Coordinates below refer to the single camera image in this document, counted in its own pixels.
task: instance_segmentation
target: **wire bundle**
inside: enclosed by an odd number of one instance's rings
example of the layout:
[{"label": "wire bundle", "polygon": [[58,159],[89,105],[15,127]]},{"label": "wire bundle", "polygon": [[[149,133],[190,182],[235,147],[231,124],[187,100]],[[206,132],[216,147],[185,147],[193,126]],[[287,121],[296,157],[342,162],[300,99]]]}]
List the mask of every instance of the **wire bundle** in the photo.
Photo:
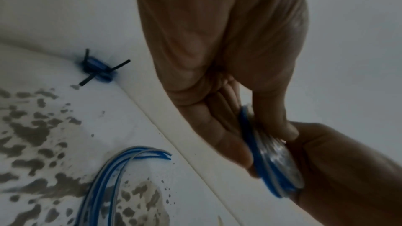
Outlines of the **wire bundle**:
[{"label": "wire bundle", "polygon": [[160,149],[155,149],[146,146],[134,146],[127,148],[112,158],[110,158],[92,182],[91,187],[84,198],[81,209],[77,215],[76,226],[98,226],[99,215],[106,186],[113,173],[119,172],[116,182],[114,183],[113,192],[111,195],[108,226],[114,225],[114,214],[116,212],[116,202],[119,193],[120,182],[123,177],[124,169],[131,160],[141,160],[148,158],[159,158],[163,160],[171,160],[171,154]]}]

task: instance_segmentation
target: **white floor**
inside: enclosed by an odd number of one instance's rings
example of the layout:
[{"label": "white floor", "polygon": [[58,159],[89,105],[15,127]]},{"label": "white floor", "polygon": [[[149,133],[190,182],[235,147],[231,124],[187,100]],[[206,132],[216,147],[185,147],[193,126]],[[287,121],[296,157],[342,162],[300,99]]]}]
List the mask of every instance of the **white floor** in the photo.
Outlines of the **white floor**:
[{"label": "white floor", "polygon": [[4,45],[0,56],[2,225],[73,225],[87,183],[110,156],[135,145],[173,156],[127,169],[117,210],[126,225],[157,225],[156,218],[160,226],[238,225],[115,83],[93,80],[78,89],[71,85],[86,75],[72,61]]}]

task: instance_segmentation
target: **white wall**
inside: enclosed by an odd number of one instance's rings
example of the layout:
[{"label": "white wall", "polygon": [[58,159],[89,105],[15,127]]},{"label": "white wall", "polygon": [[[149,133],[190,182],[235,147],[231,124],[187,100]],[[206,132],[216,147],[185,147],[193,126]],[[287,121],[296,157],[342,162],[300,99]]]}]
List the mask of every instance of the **white wall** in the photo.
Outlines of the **white wall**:
[{"label": "white wall", "polygon": [[[290,119],[329,124],[402,163],[402,1],[309,0],[309,7],[286,98]],[[4,41],[65,57],[90,47],[110,63],[131,58],[120,85],[241,223],[313,224],[191,131],[156,79],[135,0],[0,0],[0,9]],[[248,91],[242,99],[250,101]]]}]

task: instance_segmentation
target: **human hand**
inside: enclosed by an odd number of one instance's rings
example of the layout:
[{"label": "human hand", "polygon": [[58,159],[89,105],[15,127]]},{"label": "human hand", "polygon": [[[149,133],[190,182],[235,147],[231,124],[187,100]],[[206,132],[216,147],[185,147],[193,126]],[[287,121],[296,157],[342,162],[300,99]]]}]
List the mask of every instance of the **human hand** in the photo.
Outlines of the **human hand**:
[{"label": "human hand", "polygon": [[256,118],[286,141],[284,97],[308,25],[305,0],[137,0],[157,75],[198,135],[248,169],[238,124],[239,83]]},{"label": "human hand", "polygon": [[294,123],[287,146],[304,177],[293,201],[325,226],[402,225],[402,168],[319,124]]}]

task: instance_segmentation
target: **person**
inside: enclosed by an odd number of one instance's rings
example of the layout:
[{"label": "person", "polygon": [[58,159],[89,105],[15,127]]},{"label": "person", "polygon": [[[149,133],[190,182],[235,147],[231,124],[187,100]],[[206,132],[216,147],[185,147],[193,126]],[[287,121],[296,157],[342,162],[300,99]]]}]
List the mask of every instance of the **person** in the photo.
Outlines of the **person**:
[{"label": "person", "polygon": [[284,98],[308,28],[306,0],[137,0],[163,88],[194,131],[253,171],[239,84],[256,118],[288,141],[306,187],[292,200],[327,226],[402,225],[402,169],[326,126],[291,123]]}]

